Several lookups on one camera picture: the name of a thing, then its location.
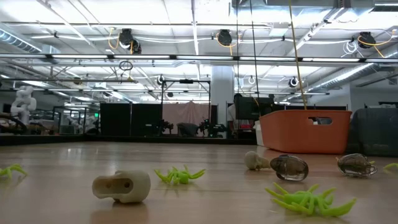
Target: white container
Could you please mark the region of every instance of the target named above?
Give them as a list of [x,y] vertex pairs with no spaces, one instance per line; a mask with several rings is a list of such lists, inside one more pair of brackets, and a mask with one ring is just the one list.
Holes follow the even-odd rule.
[[257,145],[258,146],[264,146],[264,144],[262,143],[262,133],[261,133],[260,121],[256,121],[254,123],[254,127],[256,127]]

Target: hole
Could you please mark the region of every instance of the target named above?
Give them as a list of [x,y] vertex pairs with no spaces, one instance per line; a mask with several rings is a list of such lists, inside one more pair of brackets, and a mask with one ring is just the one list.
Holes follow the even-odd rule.
[[333,120],[327,117],[308,117],[313,125],[331,125]]

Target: ceiling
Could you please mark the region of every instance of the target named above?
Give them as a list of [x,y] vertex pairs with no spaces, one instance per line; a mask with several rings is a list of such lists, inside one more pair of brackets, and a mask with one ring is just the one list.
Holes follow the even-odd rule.
[[[62,54],[129,54],[129,51],[118,47],[112,49],[107,37],[116,37],[122,28],[131,28],[135,38],[139,38],[142,54],[167,55],[226,55],[229,56],[294,56],[289,54],[294,49],[292,29],[289,28],[282,37],[271,37],[272,27],[279,23],[290,22],[288,11],[268,11],[257,7],[251,16],[247,10],[239,12],[238,26],[236,16],[231,13],[229,0],[195,0],[193,11],[197,23],[192,25],[193,11],[191,1],[187,0],[50,0],[53,11],[64,18],[82,35],[90,39],[89,45],[64,24],[64,21],[38,1],[33,0],[2,0],[0,1],[0,21],[13,32],[21,34],[29,42],[38,45],[51,45]],[[294,7],[300,10],[294,16],[295,36],[297,42],[311,30],[322,23],[332,7]],[[392,31],[398,28],[398,12],[374,12],[372,8],[361,15],[347,11],[332,19],[330,23],[321,26],[313,33],[305,44],[298,48],[299,57],[369,57],[376,54],[374,47],[358,48],[347,54],[347,41],[357,37],[360,32],[370,32],[377,42],[388,43],[379,46],[379,50],[389,48],[398,42],[391,38]],[[212,39],[220,29],[229,29],[234,41],[240,36],[239,44],[230,49],[221,46]],[[195,50],[195,38],[198,39],[198,49]],[[26,53],[20,49],[0,42],[0,53]],[[18,62],[29,65],[29,61]],[[156,79],[163,75],[166,79],[178,80],[189,78],[193,80],[210,80],[209,64],[183,64],[177,67],[141,67],[124,72],[123,78],[129,75],[139,83],[107,83],[107,88],[125,90],[154,90]],[[300,74],[304,85],[310,85],[327,77],[329,74],[343,68],[342,66],[300,66]],[[50,67],[31,66],[36,71],[50,74]],[[54,67],[58,73],[64,67]],[[256,87],[249,83],[251,77],[258,76],[260,91],[296,91],[288,87],[288,80],[297,76],[294,64],[289,66],[273,65],[234,65],[234,72],[243,81],[240,91],[253,91]],[[121,78],[122,72],[116,72]],[[109,66],[102,67],[68,67],[61,71],[57,78],[81,77],[82,79],[116,79],[114,70]],[[69,88],[90,88],[88,83],[82,85],[69,84]],[[194,85],[175,83],[170,90],[203,90],[197,83]],[[148,93],[123,93],[134,101],[155,101]],[[91,95],[94,99],[102,97],[100,93]],[[206,100],[207,93],[184,93],[175,98],[181,100]]]

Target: orange plastic bin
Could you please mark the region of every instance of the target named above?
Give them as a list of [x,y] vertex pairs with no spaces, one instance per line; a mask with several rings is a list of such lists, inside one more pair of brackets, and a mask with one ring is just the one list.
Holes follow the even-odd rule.
[[342,154],[351,111],[283,110],[260,117],[265,147],[289,153]]

